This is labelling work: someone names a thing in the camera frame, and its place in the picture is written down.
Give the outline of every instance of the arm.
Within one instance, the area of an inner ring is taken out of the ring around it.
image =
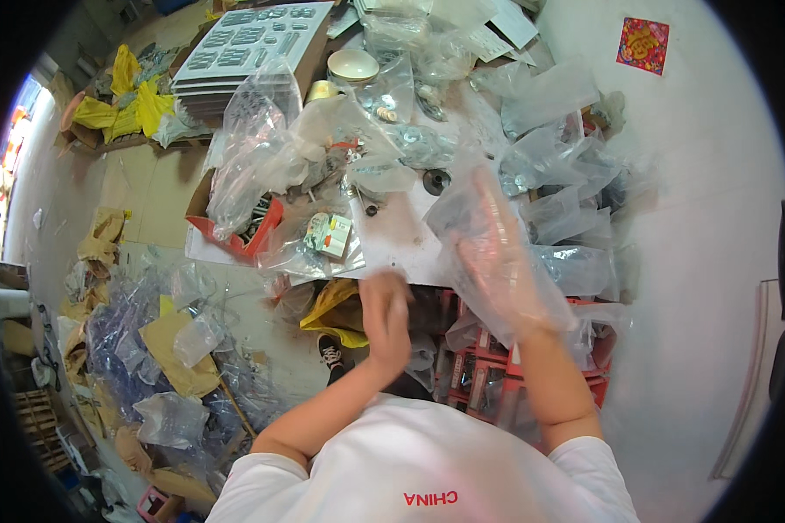
[[[407,283],[397,273],[383,272],[359,285],[363,326],[371,344],[369,357],[270,424],[253,440],[251,454],[283,455],[308,468],[308,460],[325,442],[353,422],[366,403],[407,366]]]
[[[602,439],[593,396],[558,334],[531,329],[519,339],[527,398],[546,449],[579,436]]]

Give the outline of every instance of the pink stool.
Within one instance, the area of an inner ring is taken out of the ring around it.
[[[167,501],[168,496],[160,493],[153,486],[149,486],[146,494],[142,495],[140,503],[136,506],[137,514],[142,516],[142,519],[148,521],[148,523],[166,523],[166,521],[158,521],[154,515],[157,513],[157,510],[166,505]]]

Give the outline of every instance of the hand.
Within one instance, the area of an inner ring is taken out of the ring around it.
[[[390,381],[410,361],[407,302],[410,287],[400,273],[384,269],[358,282],[363,305],[363,329],[369,338],[367,361]]]

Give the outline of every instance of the white wall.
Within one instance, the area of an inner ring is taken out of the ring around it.
[[[662,77],[615,62],[625,16],[670,25]],[[549,0],[555,60],[582,55],[625,93],[610,146],[657,162],[632,336],[617,349],[603,426],[643,521],[699,520],[726,483],[707,476],[733,422],[754,344],[759,281],[777,276],[785,159],[743,56],[696,0]]]

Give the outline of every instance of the wooden pallet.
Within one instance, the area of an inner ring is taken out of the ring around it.
[[[54,473],[70,465],[69,456],[55,433],[58,419],[52,412],[47,391],[18,392],[15,403],[23,432],[29,436],[43,466]]]

